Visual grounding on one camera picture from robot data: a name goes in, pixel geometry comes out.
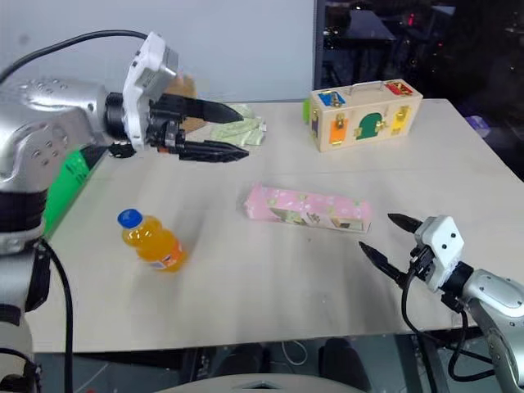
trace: bottle label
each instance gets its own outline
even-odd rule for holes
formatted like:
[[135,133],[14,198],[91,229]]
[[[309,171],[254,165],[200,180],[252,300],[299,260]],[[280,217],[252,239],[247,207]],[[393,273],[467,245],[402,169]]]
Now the bottle label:
[[178,247],[174,248],[171,251],[171,253],[165,256],[162,260],[151,262],[149,265],[156,270],[164,270],[178,263],[181,256],[182,256],[182,247],[180,246],[180,243],[179,243]]

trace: gray wire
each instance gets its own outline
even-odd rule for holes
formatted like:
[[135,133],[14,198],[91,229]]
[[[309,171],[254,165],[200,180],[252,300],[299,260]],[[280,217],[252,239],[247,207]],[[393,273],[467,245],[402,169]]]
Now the gray wire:
[[82,384],[78,389],[74,391],[74,393],[80,393],[83,389],[85,389],[91,382],[93,382],[100,374],[104,372],[104,370],[109,367],[109,363],[104,364],[96,373],[93,374],[92,377],[90,377],[86,382]]
[[286,358],[286,360],[294,365],[294,366],[301,366],[303,364],[305,364],[305,362],[308,361],[308,350],[305,348],[304,344],[301,344],[300,342],[298,342],[297,340],[293,340],[293,341],[289,341],[289,342],[292,342],[293,344],[299,346],[303,351],[304,351],[304,358],[300,361],[300,362],[296,362],[294,361],[293,359],[291,359],[289,357],[289,355],[287,354],[287,351],[286,351],[286,342],[285,341],[282,341],[281,343],[281,346],[282,346],[282,352],[284,353],[284,357]]

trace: orange liquid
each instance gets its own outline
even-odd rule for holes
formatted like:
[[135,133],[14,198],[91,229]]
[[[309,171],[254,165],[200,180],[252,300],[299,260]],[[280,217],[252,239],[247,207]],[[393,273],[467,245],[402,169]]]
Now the orange liquid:
[[178,239],[151,215],[144,215],[136,228],[124,229],[122,239],[137,250],[140,258],[161,272],[179,270],[187,258]]

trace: blue bottle cap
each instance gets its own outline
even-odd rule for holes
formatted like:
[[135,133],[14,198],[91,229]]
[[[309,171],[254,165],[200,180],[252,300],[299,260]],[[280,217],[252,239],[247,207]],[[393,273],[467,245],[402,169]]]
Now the blue bottle cap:
[[142,215],[136,209],[127,209],[118,215],[118,222],[124,228],[131,229],[142,222]]

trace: black cable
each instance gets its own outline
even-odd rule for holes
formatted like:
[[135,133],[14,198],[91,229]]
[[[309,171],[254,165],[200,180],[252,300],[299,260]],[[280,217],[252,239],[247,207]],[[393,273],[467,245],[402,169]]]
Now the black cable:
[[24,353],[18,350],[13,350],[12,348],[0,348],[0,354],[12,355],[12,356],[16,356],[17,358],[21,358],[25,360],[25,362],[28,363],[33,370],[33,377],[34,377],[34,384],[36,386],[36,392],[40,393],[42,391],[42,385],[40,385],[41,368],[38,364],[33,362],[33,360],[31,360]]
[[460,316],[462,317],[462,329],[460,332],[460,339],[458,340],[457,348],[455,349],[448,363],[449,376],[454,381],[457,381],[457,382],[473,382],[473,381],[478,381],[480,379],[494,376],[495,375],[494,370],[487,370],[487,371],[483,371],[482,373],[467,375],[467,376],[455,374],[455,366],[460,356],[460,350],[464,347],[464,342],[466,341],[466,331],[468,330],[468,316],[466,315],[464,311],[460,312]]
[[[447,343],[445,341],[439,340],[438,338],[432,336],[429,333],[421,332],[409,320],[408,310],[407,310],[407,308],[408,308],[408,293],[409,293],[409,287],[411,286],[411,282],[415,278],[415,273],[416,272],[413,269],[410,269],[408,271],[408,276],[406,278],[406,283],[404,285],[404,289],[402,290],[402,301],[400,303],[400,310],[402,311],[402,319],[404,320],[406,325],[408,325],[409,328],[411,330],[413,330],[413,332],[417,336],[426,337],[428,340],[431,340],[431,341],[435,342],[439,346],[443,346],[447,350],[456,351],[458,349],[458,346],[453,346],[450,343]],[[458,352],[461,355],[469,356],[470,358],[474,358],[474,359],[480,360],[481,362],[488,363],[488,364],[493,364],[493,361],[490,358],[486,357],[486,356],[482,356],[482,355],[476,354],[474,352],[470,352],[468,350],[464,350],[462,348],[459,348]]]
[[48,47],[43,47],[42,49],[39,49],[38,51],[31,52],[30,54],[25,55],[24,57],[18,59],[17,61],[15,61],[13,64],[8,66],[4,71],[0,73],[0,84],[2,84],[16,70],[18,70],[22,66],[25,66],[27,63],[35,59],[38,59],[39,57],[46,56],[50,53],[60,51],[66,47],[70,47],[71,45],[75,45],[77,43],[82,43],[90,39],[103,38],[103,37],[136,37],[136,38],[146,39],[147,34],[139,33],[138,31],[132,31],[132,30],[99,30],[99,31],[93,31],[91,33],[81,34],[77,37],[69,38],[66,41],[61,41],[59,43],[55,43]]
[[40,244],[50,254],[51,260],[55,264],[62,286],[64,287],[65,297],[65,358],[64,358],[64,392],[73,393],[73,299],[71,289],[67,280],[66,271],[49,243],[42,238]]

